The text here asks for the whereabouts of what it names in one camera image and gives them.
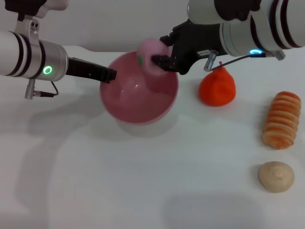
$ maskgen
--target beige bun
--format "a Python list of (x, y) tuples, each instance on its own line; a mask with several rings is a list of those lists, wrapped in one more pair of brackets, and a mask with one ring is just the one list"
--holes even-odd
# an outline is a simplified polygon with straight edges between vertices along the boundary
[(287, 191), (295, 181), (292, 168), (283, 162), (268, 162), (260, 167), (258, 174), (261, 184), (270, 192)]

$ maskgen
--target white wall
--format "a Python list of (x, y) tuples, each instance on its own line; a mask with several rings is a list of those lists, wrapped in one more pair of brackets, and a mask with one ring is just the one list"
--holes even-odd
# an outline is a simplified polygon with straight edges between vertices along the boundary
[[(40, 38), (92, 51), (134, 50), (148, 37), (168, 35), (187, 20), (188, 0), (70, 0), (41, 20)], [(0, 30), (14, 30), (17, 14), (0, 6)]]

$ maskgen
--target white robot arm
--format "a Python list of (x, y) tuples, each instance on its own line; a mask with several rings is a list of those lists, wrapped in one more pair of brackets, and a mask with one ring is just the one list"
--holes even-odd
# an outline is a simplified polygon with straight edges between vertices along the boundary
[(304, 12), (304, 0), (190, 0), (189, 20), (160, 39), (173, 46), (172, 56), (154, 56), (152, 61), (166, 71), (186, 74), (205, 58), (204, 69), (212, 71), (219, 55), (282, 60), (283, 50), (305, 45), (305, 24), (300, 23)]
[(109, 83), (116, 71), (69, 58), (57, 44), (39, 40), (39, 21), (49, 10), (65, 10), (69, 0), (5, 0), (5, 8), (18, 13), (14, 32), (0, 31), (0, 74), (29, 79), (25, 98), (53, 97), (34, 90), (35, 80), (58, 81), (64, 75)]

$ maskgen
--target pink peach toy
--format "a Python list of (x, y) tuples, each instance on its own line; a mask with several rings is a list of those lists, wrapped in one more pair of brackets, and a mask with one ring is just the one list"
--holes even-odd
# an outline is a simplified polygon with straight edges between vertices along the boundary
[(152, 62), (152, 56), (154, 55), (171, 56), (171, 53), (169, 47), (158, 39), (147, 39), (138, 47), (137, 56), (143, 71), (150, 76), (166, 75), (166, 71)]

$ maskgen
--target bread roll toy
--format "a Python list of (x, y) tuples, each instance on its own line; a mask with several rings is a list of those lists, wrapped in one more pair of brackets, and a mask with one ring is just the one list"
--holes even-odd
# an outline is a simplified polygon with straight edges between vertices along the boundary
[(264, 126), (263, 142), (274, 149), (286, 149), (294, 144), (301, 99), (291, 92), (280, 92), (273, 99)]

